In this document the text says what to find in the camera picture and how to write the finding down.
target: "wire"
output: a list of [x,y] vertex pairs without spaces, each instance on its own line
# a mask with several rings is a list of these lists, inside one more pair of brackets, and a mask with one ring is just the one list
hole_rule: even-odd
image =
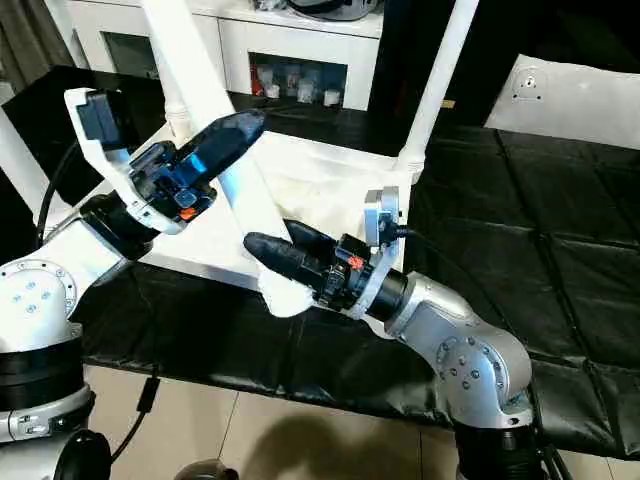
[[133,440],[133,437],[136,435],[136,433],[138,433],[138,429],[142,425],[142,421],[146,416],[147,416],[146,412],[140,412],[138,414],[138,418],[136,418],[136,421],[134,422],[131,429],[129,430],[129,433],[127,433],[127,436],[124,437],[124,440],[122,440],[122,443],[120,444],[120,446],[116,449],[115,452],[113,452],[113,455],[111,455],[111,464],[116,463],[120,455],[122,455],[122,453],[127,449],[129,444],[131,443],[131,440]]
[[[429,250],[431,250],[434,254],[440,257],[445,263],[453,266],[456,270],[463,273],[471,283],[478,289],[478,291],[482,294],[485,301],[489,304],[495,314],[502,320],[507,329],[516,336],[515,329],[511,322],[507,319],[507,317],[503,314],[502,309],[498,306],[498,304],[494,301],[493,297],[489,294],[487,289],[484,287],[482,282],[467,268],[463,267],[460,263],[453,260],[449,255],[447,255],[444,251],[438,248],[433,242],[431,242],[427,237],[425,237],[420,232],[412,230],[410,228],[404,226],[396,226],[394,235],[398,238],[400,237],[413,237],[420,240]],[[544,438],[544,429],[542,426],[542,410],[540,409],[540,399],[538,397],[538,389],[535,386],[535,380],[532,377],[527,387],[527,391],[529,393],[529,397],[531,398],[531,404],[534,409],[534,419],[536,423],[536,427],[538,429],[539,434]],[[542,458],[544,463],[549,470],[549,475],[552,480],[573,480],[573,476],[569,472],[562,456],[558,452],[558,450],[550,443],[542,446]]]
[[149,321],[151,322],[151,325],[152,325],[153,367],[151,369],[151,376],[149,376],[146,379],[142,392],[140,393],[140,399],[138,400],[138,407],[137,407],[137,411],[139,412],[138,417],[136,418],[136,421],[133,423],[133,425],[129,429],[129,432],[127,433],[127,435],[124,437],[124,440],[122,440],[122,443],[120,443],[116,451],[113,452],[113,455],[111,455],[111,464],[114,464],[118,460],[120,455],[122,455],[122,453],[127,449],[129,444],[133,440],[133,437],[135,437],[136,433],[138,433],[138,430],[142,425],[142,421],[145,419],[147,413],[151,412],[151,409],[153,408],[153,403],[158,393],[158,387],[160,386],[160,379],[158,378],[159,368],[158,368],[158,361],[157,361],[158,323],[156,321],[156,311],[155,311],[155,308],[153,307],[153,304],[149,301],[149,299],[146,297],[146,295],[142,291],[140,282],[138,282],[138,278],[136,277],[133,270],[129,270],[129,276],[131,277],[131,280],[136,287],[138,296],[140,297],[142,302],[145,304],[145,309],[147,310]]
[[[73,158],[73,154],[78,148],[78,140],[74,140],[74,142],[67,147],[64,154],[62,155],[58,165],[56,166],[55,171],[51,177],[49,185],[47,186],[47,190],[44,193],[42,198],[42,204],[40,206],[40,213],[38,214],[38,225],[36,228],[36,249],[42,247],[44,244],[44,231],[47,224],[47,216],[49,215],[49,207],[51,206],[51,200],[53,199],[53,194],[56,190],[56,187],[60,183],[60,180],[66,173],[69,165],[71,164],[71,159]],[[136,433],[140,429],[143,420],[147,416],[147,414],[151,411],[153,407],[153,403],[155,401],[156,395],[158,393],[158,387],[160,386],[160,379],[158,378],[158,362],[157,362],[157,346],[158,346],[158,324],[156,322],[156,312],[153,308],[153,304],[146,297],[140,283],[138,282],[137,277],[133,273],[133,270],[129,270],[129,274],[131,276],[131,280],[133,281],[136,290],[138,292],[138,296],[142,300],[145,305],[145,309],[147,310],[147,315],[149,317],[149,321],[151,322],[153,329],[153,367],[151,370],[151,376],[149,376],[144,384],[142,392],[140,394],[140,399],[138,400],[137,411],[138,417],[135,422],[129,429],[129,432],[122,440],[122,443],[118,446],[115,452],[111,455],[111,463],[115,463],[116,460],[122,455],[122,453],[127,449],[133,437],[135,437]]]
[[51,200],[53,199],[53,194],[60,183],[60,180],[64,176],[67,168],[71,164],[71,159],[73,158],[73,154],[78,148],[78,140],[74,140],[71,145],[67,147],[65,152],[62,154],[56,169],[51,176],[51,180],[49,181],[49,185],[44,192],[44,196],[42,197],[42,203],[40,204],[40,212],[38,213],[38,225],[36,227],[36,250],[42,247],[44,244],[44,231],[47,226],[47,216],[49,215],[49,208],[51,207]]

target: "shelf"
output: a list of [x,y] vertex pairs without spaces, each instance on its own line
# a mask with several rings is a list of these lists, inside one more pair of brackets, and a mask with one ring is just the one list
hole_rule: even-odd
[[[91,1],[111,5],[140,6],[140,0]],[[187,3],[193,13],[210,17],[375,39],[379,39],[382,35],[382,5],[363,19],[354,22],[330,22],[305,17],[291,9],[271,12],[256,11],[250,0],[187,0]]]

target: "tiled floor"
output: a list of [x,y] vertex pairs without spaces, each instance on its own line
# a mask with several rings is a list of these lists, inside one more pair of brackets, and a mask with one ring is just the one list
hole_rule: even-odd
[[[91,427],[112,448],[126,434],[144,376],[89,367]],[[450,432],[163,379],[153,412],[113,480],[173,480],[220,457],[241,480],[454,480]],[[640,480],[640,462],[563,452],[575,480]]]
[[0,82],[0,105],[13,98],[13,89],[8,82]]

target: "table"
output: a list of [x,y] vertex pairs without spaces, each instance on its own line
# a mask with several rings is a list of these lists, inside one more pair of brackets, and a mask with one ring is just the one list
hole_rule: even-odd
[[[73,135],[62,91],[78,86],[120,88],[138,107],[143,138],[163,122],[153,81],[56,69],[6,105],[48,173]],[[402,144],[393,122],[381,127],[363,112],[266,111],[267,128],[280,133],[386,155]],[[441,125],[427,153],[409,225],[472,270],[506,312],[532,357],[549,438],[640,459],[639,152]],[[61,193],[77,201],[98,180],[78,165]],[[33,228],[4,177],[0,188],[12,213],[7,261],[30,249]],[[404,267],[458,289],[505,326],[463,276],[411,240]],[[133,272],[158,328],[129,276],[91,289],[75,314],[89,363],[147,372],[157,360],[168,377],[447,425],[430,368],[363,322],[315,308],[275,319],[253,292],[150,266]]]

